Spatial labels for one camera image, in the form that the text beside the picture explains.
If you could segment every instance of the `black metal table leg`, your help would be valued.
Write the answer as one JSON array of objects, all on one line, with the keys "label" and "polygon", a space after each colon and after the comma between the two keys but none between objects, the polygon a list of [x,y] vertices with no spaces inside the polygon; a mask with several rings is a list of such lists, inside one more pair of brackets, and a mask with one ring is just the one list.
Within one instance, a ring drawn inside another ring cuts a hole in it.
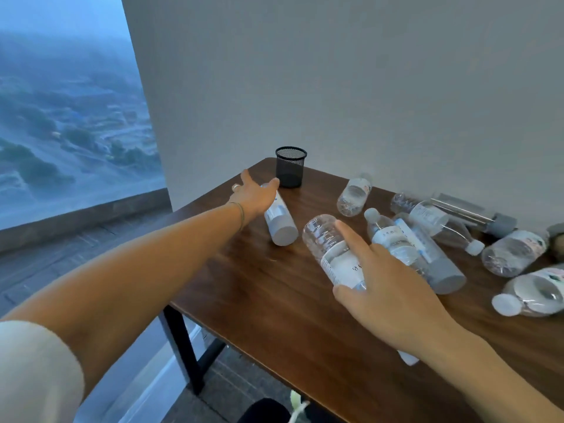
[{"label": "black metal table leg", "polygon": [[190,335],[184,324],[182,314],[171,306],[166,306],[159,315],[162,327],[165,330],[175,356],[180,363],[186,382],[190,382],[192,390],[199,395],[204,388],[204,374],[214,363],[215,359],[225,347],[225,343],[215,339],[206,349],[199,360],[196,360]]}]

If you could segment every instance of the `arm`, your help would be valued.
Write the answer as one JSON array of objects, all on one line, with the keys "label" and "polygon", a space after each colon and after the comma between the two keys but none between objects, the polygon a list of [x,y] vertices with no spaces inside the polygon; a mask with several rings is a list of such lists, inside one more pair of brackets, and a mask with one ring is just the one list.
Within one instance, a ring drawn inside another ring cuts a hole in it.
[{"label": "arm", "polygon": [[380,245],[368,246],[342,222],[367,290],[345,286],[336,299],[395,349],[419,357],[461,391],[488,423],[564,422],[564,412],[511,369],[482,338],[458,325],[427,282]]},{"label": "arm", "polygon": [[261,188],[245,170],[229,203],[152,232],[61,277],[2,320],[46,327],[74,352],[85,396],[183,285],[274,201],[278,180]]}]

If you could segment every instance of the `person's left hand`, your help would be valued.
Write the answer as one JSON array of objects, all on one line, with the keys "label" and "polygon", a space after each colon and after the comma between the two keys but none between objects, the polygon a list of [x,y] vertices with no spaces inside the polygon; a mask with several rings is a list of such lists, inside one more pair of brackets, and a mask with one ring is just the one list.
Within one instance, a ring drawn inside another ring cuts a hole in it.
[{"label": "person's left hand", "polygon": [[243,180],[243,185],[235,187],[229,202],[236,202],[243,207],[245,225],[247,225],[272,205],[280,181],[278,178],[272,178],[267,187],[261,187],[253,181],[246,169],[241,172],[241,180]]}]

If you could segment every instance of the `mesh pen holder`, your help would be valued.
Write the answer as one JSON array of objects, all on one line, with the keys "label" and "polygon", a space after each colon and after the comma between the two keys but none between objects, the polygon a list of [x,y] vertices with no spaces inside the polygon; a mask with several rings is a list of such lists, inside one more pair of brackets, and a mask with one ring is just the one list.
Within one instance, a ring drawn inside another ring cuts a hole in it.
[{"label": "mesh pen holder", "polygon": [[280,186],[296,188],[302,185],[303,161],[307,153],[297,147],[280,147],[276,150],[276,177]]}]

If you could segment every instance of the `white sleeve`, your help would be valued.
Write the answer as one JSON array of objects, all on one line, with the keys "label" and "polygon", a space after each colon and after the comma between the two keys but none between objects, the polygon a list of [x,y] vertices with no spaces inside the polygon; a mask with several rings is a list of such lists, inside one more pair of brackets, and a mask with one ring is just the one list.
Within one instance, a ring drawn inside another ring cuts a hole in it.
[{"label": "white sleeve", "polygon": [[0,322],[0,416],[11,423],[72,423],[84,375],[71,349],[45,327]]}]

